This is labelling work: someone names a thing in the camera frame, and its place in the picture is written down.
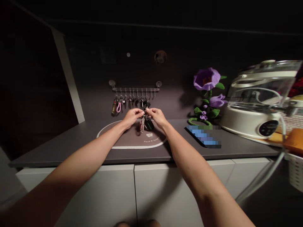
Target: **finger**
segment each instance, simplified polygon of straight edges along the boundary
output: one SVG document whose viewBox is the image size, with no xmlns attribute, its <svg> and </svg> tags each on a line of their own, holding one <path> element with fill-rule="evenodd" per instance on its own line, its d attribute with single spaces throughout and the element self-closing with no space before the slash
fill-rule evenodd
<svg viewBox="0 0 303 227">
<path fill-rule="evenodd" d="M 142 117 L 144 115 L 144 111 L 135 114 L 137 118 Z"/>
<path fill-rule="evenodd" d="M 146 111 L 148 114 L 150 114 L 152 117 L 155 115 L 158 109 L 156 108 L 146 108 Z"/>
<path fill-rule="evenodd" d="M 144 111 L 142 109 L 139 109 L 139 108 L 132 109 L 132 112 L 134 114 L 138 114 L 138 113 L 142 113 L 142 112 L 144 113 Z"/>
</svg>

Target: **crochet plant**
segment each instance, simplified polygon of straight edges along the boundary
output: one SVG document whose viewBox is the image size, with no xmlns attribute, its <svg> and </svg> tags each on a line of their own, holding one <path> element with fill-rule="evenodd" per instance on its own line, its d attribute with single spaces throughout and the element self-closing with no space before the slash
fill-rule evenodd
<svg viewBox="0 0 303 227">
<path fill-rule="evenodd" d="M 200 108 L 196 107 L 194 109 L 194 114 L 197 117 L 188 120 L 191 125 L 197 125 L 192 121 L 200 121 L 206 125 L 212 125 L 209 121 L 215 119 L 219 115 L 220 110 L 217 108 L 227 103 L 227 101 L 224 100 L 225 96 L 222 94 L 219 96 L 212 96 L 212 89 L 225 89 L 224 85 L 219 82 L 221 79 L 225 78 L 227 77 L 221 76 L 218 71 L 213 68 L 201 69 L 197 75 L 193 77 L 193 85 L 197 90 L 201 91 L 202 104 Z"/>
</svg>

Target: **crochet flower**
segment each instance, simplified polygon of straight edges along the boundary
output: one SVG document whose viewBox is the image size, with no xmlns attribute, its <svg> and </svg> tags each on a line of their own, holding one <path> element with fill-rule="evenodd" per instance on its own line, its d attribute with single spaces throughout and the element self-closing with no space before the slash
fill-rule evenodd
<svg viewBox="0 0 303 227">
<path fill-rule="evenodd" d="M 219 82 L 221 75 L 213 68 L 200 69 L 193 77 L 193 85 L 197 90 L 211 90 Z"/>
<path fill-rule="evenodd" d="M 201 116 L 200 116 L 200 119 L 201 119 L 201 120 L 207 120 L 207 116 L 201 115 Z"/>
<path fill-rule="evenodd" d="M 211 99 L 209 100 L 209 105 L 211 107 L 221 107 L 223 106 L 225 103 L 228 103 L 228 101 L 223 100 L 225 99 L 225 96 L 220 94 L 219 96 L 213 96 L 211 97 Z"/>
</svg>

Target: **hand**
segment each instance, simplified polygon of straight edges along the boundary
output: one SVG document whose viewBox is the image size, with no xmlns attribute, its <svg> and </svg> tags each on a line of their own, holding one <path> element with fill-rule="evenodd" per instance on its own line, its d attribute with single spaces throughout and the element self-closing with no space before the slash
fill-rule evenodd
<svg viewBox="0 0 303 227">
<path fill-rule="evenodd" d="M 150 118 L 153 118 L 154 121 L 157 123 L 158 127 L 163 130 L 163 127 L 168 123 L 166 120 L 162 110 L 157 109 L 157 108 L 146 108 L 146 112 L 149 114 Z"/>
<path fill-rule="evenodd" d="M 123 121 L 121 121 L 121 124 L 123 127 L 125 127 L 125 130 L 129 129 L 137 120 L 137 118 L 140 118 L 144 115 L 144 111 L 138 108 L 129 110 Z"/>
</svg>

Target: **food processor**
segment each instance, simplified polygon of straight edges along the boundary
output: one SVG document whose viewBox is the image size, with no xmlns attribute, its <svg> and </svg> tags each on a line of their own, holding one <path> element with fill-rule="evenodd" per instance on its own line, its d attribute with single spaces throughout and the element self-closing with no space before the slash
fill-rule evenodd
<svg viewBox="0 0 303 227">
<path fill-rule="evenodd" d="M 249 138 L 268 139 L 276 131 L 280 112 L 293 116 L 303 101 L 287 97 L 302 61 L 263 61 L 240 70 L 229 89 L 222 128 Z"/>
</svg>

